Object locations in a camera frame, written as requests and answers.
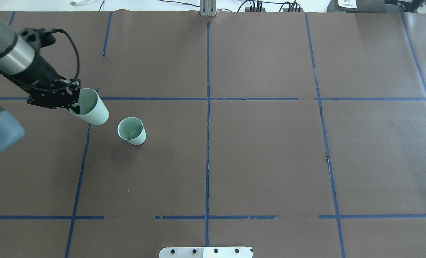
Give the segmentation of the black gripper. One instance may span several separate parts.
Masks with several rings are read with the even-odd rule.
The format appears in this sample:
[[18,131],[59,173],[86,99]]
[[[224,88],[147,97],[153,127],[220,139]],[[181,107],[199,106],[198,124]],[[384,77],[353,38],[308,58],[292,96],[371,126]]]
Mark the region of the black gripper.
[[81,80],[67,82],[39,54],[26,70],[15,75],[20,87],[29,94],[28,104],[43,108],[66,108],[74,116],[79,116],[81,107],[77,104]]

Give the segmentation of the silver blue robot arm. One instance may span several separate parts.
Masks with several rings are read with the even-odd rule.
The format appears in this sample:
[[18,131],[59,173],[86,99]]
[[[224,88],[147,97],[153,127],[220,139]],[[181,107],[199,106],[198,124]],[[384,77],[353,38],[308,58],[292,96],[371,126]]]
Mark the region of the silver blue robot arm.
[[[76,56],[76,74],[66,80],[41,55],[53,45],[55,33],[64,34]],[[0,75],[28,93],[27,103],[49,109],[65,108],[78,113],[80,96],[80,56],[70,35],[63,29],[25,28],[15,32],[0,18]],[[25,129],[0,106],[0,154],[18,142]]]

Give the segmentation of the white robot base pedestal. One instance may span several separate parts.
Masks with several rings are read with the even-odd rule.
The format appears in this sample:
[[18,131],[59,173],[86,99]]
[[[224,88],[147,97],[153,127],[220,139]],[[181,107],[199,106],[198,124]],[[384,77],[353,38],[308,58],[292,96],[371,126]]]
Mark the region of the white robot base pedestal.
[[162,248],[159,258],[253,258],[249,247],[172,247]]

